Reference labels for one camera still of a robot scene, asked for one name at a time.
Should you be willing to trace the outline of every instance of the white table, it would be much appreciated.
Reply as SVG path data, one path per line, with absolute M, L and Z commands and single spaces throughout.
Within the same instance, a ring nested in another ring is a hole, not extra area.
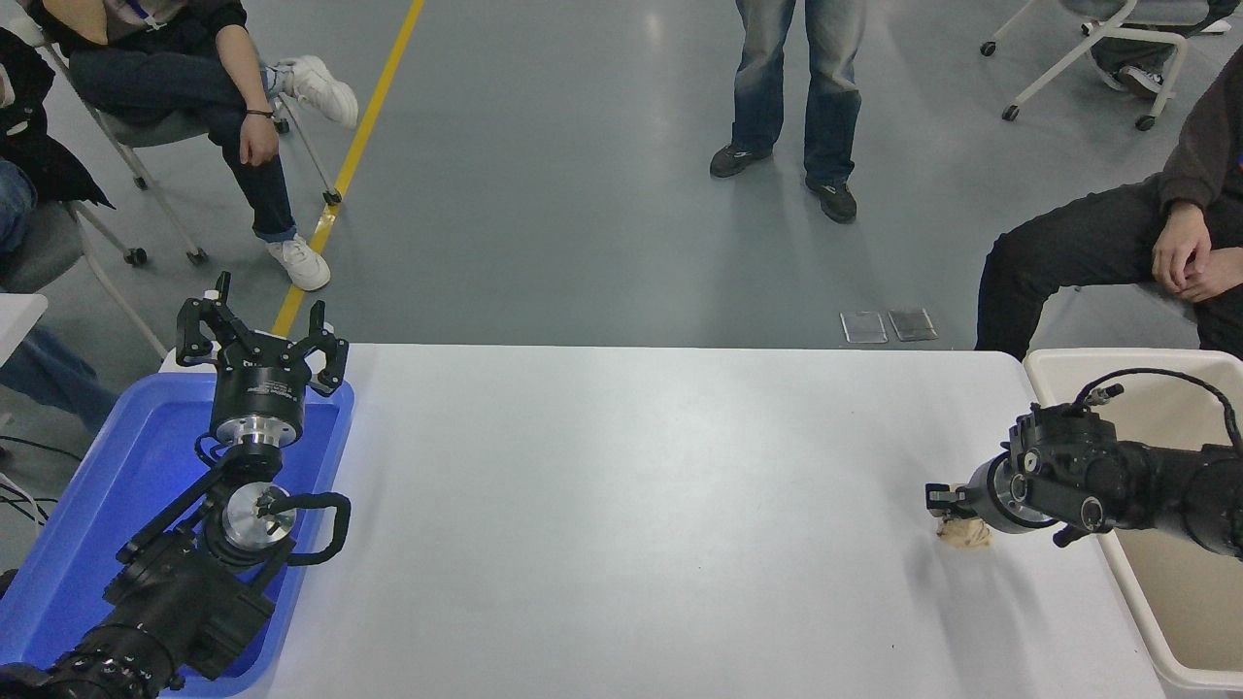
M 354 345 L 334 489 L 245 697 L 1162 697 L 1100 549 L 956 550 L 925 481 L 1033 394 L 970 352 Z
M 21 345 L 46 310 L 46 296 L 0 292 L 0 364 Z

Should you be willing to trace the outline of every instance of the jeans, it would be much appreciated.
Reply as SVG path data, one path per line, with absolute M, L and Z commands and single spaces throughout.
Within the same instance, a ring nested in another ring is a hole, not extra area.
M 1165 229 L 1157 178 L 1089 194 L 1002 235 L 979 280 L 976 350 L 1022 359 L 1044 301 L 1064 286 L 1152 281 L 1152 246 Z M 1204 210 L 1213 249 L 1243 245 L 1238 172 Z M 1202 350 L 1243 358 L 1243 286 L 1195 305 Z
M 35 199 L 26 173 L 0 158 L 0 254 L 12 252 L 26 239 Z
M 9 252 L 21 244 L 34 210 L 35 189 L 26 174 L 0 159 L 0 250 Z M 91 432 L 99 430 L 117 402 L 114 393 L 99 386 L 89 364 L 37 326 L 0 366 L 0 386 L 73 413 Z
M 208 127 L 234 179 L 255 211 L 255 235 L 266 243 L 297 233 L 285 170 L 276 158 L 241 163 L 246 103 L 216 56 L 215 42 L 193 17 L 127 40 L 124 49 L 75 51 L 70 78 L 88 104 L 135 126 L 185 109 Z
M 1217 20 L 1234 14 L 1234 9 L 1238 5 L 1239 0 L 1208 0 L 1208 16 L 1199 24 L 1157 29 L 1183 36 L 1192 36 Z M 1173 46 L 1110 36 L 1101 39 L 1091 47 L 1091 56 L 1096 61 L 1096 65 L 1108 73 L 1116 73 L 1126 66 L 1136 66 L 1145 71 L 1158 73 L 1165 67 L 1166 61 L 1173 56 Z
M 733 78 L 733 138 L 740 150 L 772 150 L 784 118 L 786 35 L 794 0 L 736 0 L 746 39 Z M 803 167 L 818 184 L 844 183 L 854 162 L 859 87 L 854 57 L 863 39 L 864 0 L 804 0 L 812 82 L 807 91 Z

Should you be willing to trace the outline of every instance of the white bin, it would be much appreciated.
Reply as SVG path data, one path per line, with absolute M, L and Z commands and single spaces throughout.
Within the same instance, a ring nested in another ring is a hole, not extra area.
M 1222 352 L 1040 350 L 1023 364 L 1042 405 L 1068 403 L 1085 383 L 1112 371 L 1152 367 L 1206 381 L 1243 412 L 1243 363 Z M 1119 439 L 1196 450 L 1229 444 L 1221 403 L 1207 391 L 1152 374 L 1117 382 L 1125 393 L 1096 412 L 1117 427 Z M 1094 539 L 1105 550 L 1157 670 L 1186 688 L 1243 690 L 1243 562 L 1155 531 Z

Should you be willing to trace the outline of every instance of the yellow floor line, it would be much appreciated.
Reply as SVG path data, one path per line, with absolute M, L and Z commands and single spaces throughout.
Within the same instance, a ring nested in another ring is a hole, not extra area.
M 389 51 L 384 70 L 380 72 L 380 80 L 375 85 L 375 93 L 372 95 L 372 101 L 367 104 L 363 121 L 359 122 L 358 132 L 354 134 L 354 142 L 351 143 L 349 152 L 346 154 L 346 163 L 341 165 L 341 173 L 337 175 L 337 192 L 342 197 L 346 197 L 346 193 L 349 190 L 349 182 L 354 179 L 354 170 L 358 169 L 358 162 L 363 158 L 363 150 L 367 149 L 367 141 L 375 127 L 375 119 L 384 106 L 384 98 L 388 97 L 393 76 L 397 75 L 397 67 L 401 62 L 401 55 L 405 53 L 405 46 L 410 41 L 410 32 L 414 31 L 414 22 L 419 20 L 420 11 L 423 11 L 423 0 L 413 0 L 410 10 L 405 15 L 405 21 L 401 22 L 401 30 L 398 31 L 393 50 Z M 319 223 L 314 226 L 314 235 L 311 236 L 310 245 L 312 250 L 323 252 L 323 246 L 328 243 L 328 235 L 332 234 L 334 223 L 337 223 L 337 206 L 324 206 L 323 214 L 319 215 Z M 302 307 L 303 296 L 306 296 L 306 291 L 292 285 L 290 286 L 290 291 L 285 295 L 285 302 L 281 303 L 281 310 L 276 315 L 276 322 L 272 323 L 272 335 L 288 337 L 290 328 L 293 326 L 293 318 Z

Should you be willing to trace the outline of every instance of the gray floor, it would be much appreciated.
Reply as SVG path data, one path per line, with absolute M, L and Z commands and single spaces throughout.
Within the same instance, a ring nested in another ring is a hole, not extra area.
M 1160 169 L 1243 37 L 1239 26 L 1195 39 L 1180 96 L 1147 133 L 1131 127 L 1144 103 L 1105 90 L 1083 61 L 1006 123 L 1011 98 L 1080 39 L 1050 4 L 983 58 L 979 42 L 1021 5 L 869 0 L 851 178 L 861 213 L 842 226 L 802 187 L 800 19 L 787 136 L 771 162 L 715 180 L 707 160 L 730 137 L 742 34 L 732 2 L 428 0 L 328 241 L 333 282 L 308 301 L 324 299 L 338 333 L 357 342 L 970 348 L 993 239 Z M 409 5 L 249 10 L 265 56 L 317 53 L 365 104 Z M 271 326 L 287 281 L 206 139 L 142 152 L 211 255 L 191 267 L 63 82 L 50 106 L 53 133 L 117 204 L 101 216 L 153 257 L 138 270 L 111 252 L 106 262 L 165 342 L 180 302 L 220 269 L 234 272 L 234 310 Z M 306 122 L 336 169 L 352 134 Z M 310 235 L 319 188 L 292 142 L 282 153 Z M 83 265 L 45 292 L 46 325 L 106 384 L 122 391 L 157 368 Z M 845 343 L 838 313 L 907 307 L 927 308 L 940 340 Z M 1064 292 L 1045 320 L 1040 346 L 1195 346 L 1186 321 L 1130 287 Z M 0 412 L 14 415 L 10 434 L 89 444 L 72 419 L 19 396 L 0 394 Z M 73 465 L 15 449 L 4 468 L 57 493 Z M 0 568 L 20 562 L 30 536 L 19 516 L 0 515 Z

